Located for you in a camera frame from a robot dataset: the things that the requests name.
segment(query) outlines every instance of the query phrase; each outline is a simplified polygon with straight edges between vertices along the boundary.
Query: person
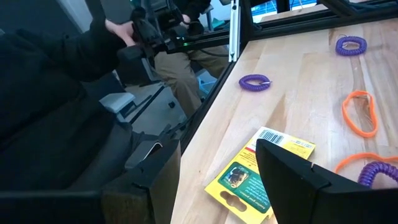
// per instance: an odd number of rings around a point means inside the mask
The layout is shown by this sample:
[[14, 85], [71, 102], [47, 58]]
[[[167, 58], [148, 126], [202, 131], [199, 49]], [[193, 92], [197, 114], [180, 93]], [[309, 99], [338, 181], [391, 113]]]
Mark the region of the person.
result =
[[[198, 22], [200, 13], [210, 6], [210, 0], [174, 0], [181, 10], [189, 35], [199, 35], [204, 28]], [[225, 46], [204, 49], [211, 54], [228, 55]], [[175, 54], [160, 52], [155, 56], [155, 70], [172, 89], [186, 116], [191, 116], [201, 105], [199, 83], [191, 68], [191, 60], [198, 62], [211, 76], [218, 78], [228, 65], [228, 57], [215, 57], [200, 50]]]
[[[131, 22], [117, 25], [103, 18], [71, 38], [26, 30], [0, 35], [0, 190], [84, 185], [79, 177], [99, 153], [128, 158], [132, 149], [118, 153], [114, 144], [101, 151], [110, 135], [125, 127], [80, 82], [114, 70], [117, 51], [136, 44], [133, 32]], [[128, 143], [137, 140], [130, 138], [131, 133]], [[104, 170], [92, 171], [100, 176]]]

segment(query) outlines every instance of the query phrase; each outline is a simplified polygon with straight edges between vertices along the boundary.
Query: product package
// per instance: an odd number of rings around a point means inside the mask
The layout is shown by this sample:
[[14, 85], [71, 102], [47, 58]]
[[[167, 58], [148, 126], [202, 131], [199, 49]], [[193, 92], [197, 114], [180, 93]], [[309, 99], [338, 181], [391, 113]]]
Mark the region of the product package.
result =
[[250, 224], [261, 223], [273, 214], [257, 167], [257, 139], [268, 140], [304, 159], [308, 159], [315, 149], [314, 143], [261, 127], [216, 179], [211, 181], [205, 188], [206, 192]]

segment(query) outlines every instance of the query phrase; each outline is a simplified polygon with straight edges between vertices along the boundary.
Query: orange coiled wrist keychain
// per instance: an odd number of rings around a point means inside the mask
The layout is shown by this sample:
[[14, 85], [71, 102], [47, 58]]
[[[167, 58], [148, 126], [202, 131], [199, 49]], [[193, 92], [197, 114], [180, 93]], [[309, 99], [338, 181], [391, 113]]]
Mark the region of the orange coiled wrist keychain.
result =
[[[371, 132], [364, 132], [362, 130], [360, 130], [354, 123], [353, 121], [348, 117], [347, 114], [347, 110], [346, 110], [346, 106], [349, 103], [349, 100], [357, 97], [357, 96], [366, 96], [368, 95], [370, 97], [370, 101], [369, 101], [369, 112], [371, 115], [371, 120], [372, 120], [372, 124], [373, 124], [373, 130]], [[341, 107], [341, 110], [343, 112], [343, 118], [344, 120], [347, 122], [348, 126], [359, 136], [364, 137], [364, 138], [370, 138], [373, 137], [378, 129], [378, 123], [377, 123], [377, 116], [376, 116], [376, 112], [375, 112], [375, 106], [374, 106], [374, 100], [373, 100], [373, 96], [370, 95], [368, 92], [366, 91], [354, 91], [352, 93], [350, 93], [347, 98], [344, 100], [343, 102], [343, 106]]]

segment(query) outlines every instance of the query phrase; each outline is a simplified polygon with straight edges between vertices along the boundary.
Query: wooden table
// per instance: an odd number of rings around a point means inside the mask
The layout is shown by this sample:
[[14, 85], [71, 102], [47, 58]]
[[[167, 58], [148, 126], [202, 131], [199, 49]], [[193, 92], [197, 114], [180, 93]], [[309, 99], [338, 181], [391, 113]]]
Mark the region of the wooden table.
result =
[[[340, 34], [364, 37], [368, 51], [338, 56]], [[260, 126], [314, 142], [310, 161], [329, 170], [358, 152], [397, 155], [397, 37], [398, 19], [391, 19], [248, 43], [182, 157], [172, 223], [242, 223], [204, 188]], [[250, 73], [267, 75], [272, 86], [258, 93], [242, 90], [238, 81]], [[375, 97], [374, 138], [359, 137], [343, 120], [341, 104], [354, 90]], [[348, 111], [359, 127], [371, 130], [367, 99], [353, 100]], [[366, 163], [354, 162], [340, 174], [357, 181]], [[396, 183], [383, 176], [374, 184], [391, 186]], [[275, 216], [264, 223], [276, 223]]]

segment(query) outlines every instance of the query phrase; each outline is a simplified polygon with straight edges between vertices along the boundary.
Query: purple spiral cord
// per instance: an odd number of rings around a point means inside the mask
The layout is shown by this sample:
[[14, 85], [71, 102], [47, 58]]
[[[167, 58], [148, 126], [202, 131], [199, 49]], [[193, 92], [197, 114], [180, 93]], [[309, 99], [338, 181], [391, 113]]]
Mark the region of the purple spiral cord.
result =
[[[253, 81], [253, 80], [261, 81], [260, 85], [252, 85], [248, 83], [248, 81]], [[239, 85], [241, 85], [241, 87], [244, 88], [245, 90], [262, 91], [269, 88], [269, 86], [271, 85], [271, 81], [269, 81], [269, 79], [264, 75], [254, 74], [254, 75], [246, 75], [245, 77], [241, 78], [239, 80]]]
[[378, 173], [386, 174], [398, 182], [398, 169], [395, 166], [385, 162], [371, 162], [363, 167], [358, 178], [358, 183], [367, 187], [372, 187], [374, 178]]
[[[343, 44], [347, 43], [347, 42], [357, 43], [357, 44], [359, 44], [359, 48], [353, 49], [353, 50], [344, 49]], [[367, 47], [368, 47], [368, 43], [366, 43], [366, 40], [364, 38], [355, 37], [355, 36], [342, 37], [337, 40], [336, 53], [338, 53], [342, 56], [360, 55], [360, 54], [365, 53]]]

